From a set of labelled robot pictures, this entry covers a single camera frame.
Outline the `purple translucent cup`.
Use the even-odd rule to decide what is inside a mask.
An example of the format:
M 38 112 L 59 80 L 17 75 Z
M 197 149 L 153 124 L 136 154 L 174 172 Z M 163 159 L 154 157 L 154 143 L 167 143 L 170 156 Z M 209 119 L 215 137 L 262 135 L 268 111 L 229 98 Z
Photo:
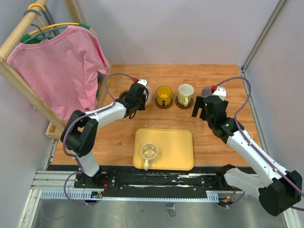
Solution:
M 212 90 L 211 90 L 211 87 L 205 87 L 205 88 L 203 88 L 202 91 L 201 91 L 201 96 L 202 96 L 203 98 L 205 98 L 205 97 L 211 96 L 212 93 L 213 93 L 213 92 L 212 92 Z

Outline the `dark cork coaster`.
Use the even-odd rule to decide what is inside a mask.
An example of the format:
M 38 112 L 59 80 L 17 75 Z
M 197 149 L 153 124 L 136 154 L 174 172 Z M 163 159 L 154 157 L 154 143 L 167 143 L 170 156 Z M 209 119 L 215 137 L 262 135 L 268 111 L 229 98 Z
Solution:
M 124 98 L 128 94 L 128 92 L 128 90 L 121 92 L 119 98 Z

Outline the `pink translucent cup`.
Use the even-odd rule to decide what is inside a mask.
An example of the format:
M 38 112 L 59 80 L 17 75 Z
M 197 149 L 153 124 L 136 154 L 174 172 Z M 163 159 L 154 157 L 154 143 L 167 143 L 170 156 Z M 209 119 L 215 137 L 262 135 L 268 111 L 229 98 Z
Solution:
M 145 102 L 146 107 L 152 105 L 152 90 L 149 87 L 147 87 L 147 90 L 148 90 L 148 98 L 147 101 Z

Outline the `white cup green handle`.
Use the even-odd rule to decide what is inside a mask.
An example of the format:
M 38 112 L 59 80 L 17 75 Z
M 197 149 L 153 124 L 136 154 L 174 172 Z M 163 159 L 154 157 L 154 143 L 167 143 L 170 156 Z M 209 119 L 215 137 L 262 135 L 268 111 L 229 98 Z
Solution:
M 182 84 L 179 86 L 178 101 L 184 106 L 187 106 L 193 94 L 194 88 L 191 85 Z

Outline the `dark brown wooden coaster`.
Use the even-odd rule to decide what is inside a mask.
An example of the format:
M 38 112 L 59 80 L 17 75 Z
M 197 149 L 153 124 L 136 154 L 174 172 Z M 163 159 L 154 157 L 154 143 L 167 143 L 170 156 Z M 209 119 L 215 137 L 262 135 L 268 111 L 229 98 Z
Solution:
M 178 97 L 175 98 L 175 104 L 180 108 L 180 109 L 189 109 L 193 106 L 193 98 L 190 99 L 189 103 L 187 106 L 184 106 L 183 104 L 181 104 L 179 101 L 178 101 Z

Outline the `yellow translucent cup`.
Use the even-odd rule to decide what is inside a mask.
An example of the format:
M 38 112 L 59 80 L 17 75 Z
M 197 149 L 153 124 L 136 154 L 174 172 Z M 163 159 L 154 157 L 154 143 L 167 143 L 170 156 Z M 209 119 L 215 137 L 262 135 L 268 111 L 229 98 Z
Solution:
M 160 86 L 156 90 L 156 99 L 160 105 L 168 105 L 172 99 L 172 90 L 168 86 Z

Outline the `clear cup white handle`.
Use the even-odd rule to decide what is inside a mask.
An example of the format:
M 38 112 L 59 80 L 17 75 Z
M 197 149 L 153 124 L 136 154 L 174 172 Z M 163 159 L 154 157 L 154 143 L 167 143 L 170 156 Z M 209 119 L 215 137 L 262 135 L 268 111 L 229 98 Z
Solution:
M 141 156 L 144 159 L 144 170 L 147 171 L 158 158 L 158 148 L 153 143 L 146 143 L 141 148 Z

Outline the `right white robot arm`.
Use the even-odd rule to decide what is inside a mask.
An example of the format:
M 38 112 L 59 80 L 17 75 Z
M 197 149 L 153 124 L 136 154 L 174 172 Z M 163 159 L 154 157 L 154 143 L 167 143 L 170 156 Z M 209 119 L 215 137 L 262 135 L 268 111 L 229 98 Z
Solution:
M 256 172 L 242 172 L 228 164 L 216 171 L 215 184 L 220 190 L 236 187 L 257 198 L 263 209 L 272 216 L 301 201 L 302 181 L 297 171 L 288 171 L 261 149 L 243 125 L 227 117 L 228 102 L 217 95 L 197 96 L 192 116 L 206 121 L 213 134 L 237 151 Z

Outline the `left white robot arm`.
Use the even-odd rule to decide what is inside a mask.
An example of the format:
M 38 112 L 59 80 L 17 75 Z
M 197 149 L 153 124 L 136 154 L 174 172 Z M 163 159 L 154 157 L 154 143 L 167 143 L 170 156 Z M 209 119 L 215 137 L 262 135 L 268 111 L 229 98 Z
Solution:
M 97 131 L 113 121 L 126 117 L 133 119 L 137 111 L 145 110 L 149 95 L 147 84 L 146 79 L 139 79 L 125 95 L 110 105 L 86 113 L 76 110 L 68 120 L 60 138 L 63 151 L 76 160 L 80 168 L 79 176 L 83 176 L 91 188 L 98 187 L 102 182 L 99 165 L 93 155 Z

